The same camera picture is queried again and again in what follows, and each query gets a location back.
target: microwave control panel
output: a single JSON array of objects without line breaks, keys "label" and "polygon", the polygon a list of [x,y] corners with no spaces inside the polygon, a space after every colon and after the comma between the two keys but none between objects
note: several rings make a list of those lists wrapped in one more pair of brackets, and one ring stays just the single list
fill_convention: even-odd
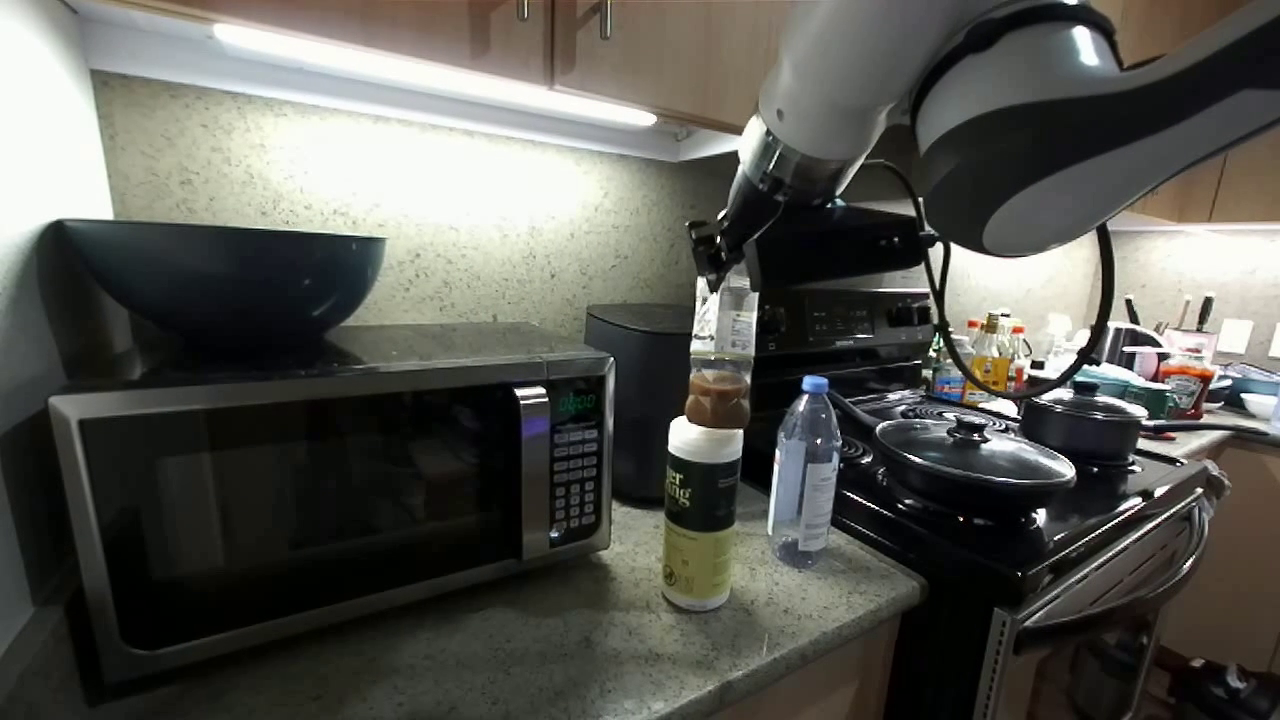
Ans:
[{"label": "microwave control panel", "polygon": [[605,521],[605,380],[553,385],[553,547],[596,537]]}]

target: black bowl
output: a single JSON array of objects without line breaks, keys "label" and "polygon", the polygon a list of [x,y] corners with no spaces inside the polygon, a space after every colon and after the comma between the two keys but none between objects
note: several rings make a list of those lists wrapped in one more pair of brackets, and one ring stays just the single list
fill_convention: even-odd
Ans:
[{"label": "black bowl", "polygon": [[380,235],[130,220],[59,220],[59,235],[113,300],[210,353],[320,343],[384,263]]}]

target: microwave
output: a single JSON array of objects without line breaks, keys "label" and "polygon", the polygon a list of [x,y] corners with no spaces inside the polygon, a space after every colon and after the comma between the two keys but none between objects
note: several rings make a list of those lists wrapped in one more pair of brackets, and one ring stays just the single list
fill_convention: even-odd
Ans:
[{"label": "microwave", "polygon": [[607,547],[613,362],[338,329],[48,399],[101,684]]}]

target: kitchen cabinet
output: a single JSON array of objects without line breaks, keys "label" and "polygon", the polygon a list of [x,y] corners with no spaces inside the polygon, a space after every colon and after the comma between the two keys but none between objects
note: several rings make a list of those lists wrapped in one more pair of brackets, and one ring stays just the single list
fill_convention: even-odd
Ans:
[{"label": "kitchen cabinet", "polygon": [[826,648],[776,684],[716,713],[716,720],[864,720],[883,717],[894,626]]},{"label": "kitchen cabinet", "polygon": [[[1122,66],[1165,57],[1174,44],[1189,44],[1244,0],[1093,0],[1102,17],[1114,22]],[[1280,132],[1265,132],[1251,144],[1238,144],[1224,155],[1210,155],[1137,204],[1137,213],[1210,226],[1210,220],[1280,220]]]},{"label": "kitchen cabinet", "polygon": [[1184,658],[1280,674],[1280,449],[1229,446],[1216,465],[1233,491],[1195,576],[1165,614],[1161,642]]},{"label": "kitchen cabinet", "polygon": [[124,0],[422,57],[510,82],[553,82],[553,0]]},{"label": "kitchen cabinet", "polygon": [[560,0],[557,86],[740,132],[797,0]]}]

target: microwave window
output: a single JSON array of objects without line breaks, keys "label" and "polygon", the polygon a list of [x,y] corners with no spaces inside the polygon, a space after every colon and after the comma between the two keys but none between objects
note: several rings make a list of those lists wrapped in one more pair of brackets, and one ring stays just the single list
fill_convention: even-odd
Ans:
[{"label": "microwave window", "polygon": [[86,420],[83,460],[134,648],[521,557],[509,388]]}]

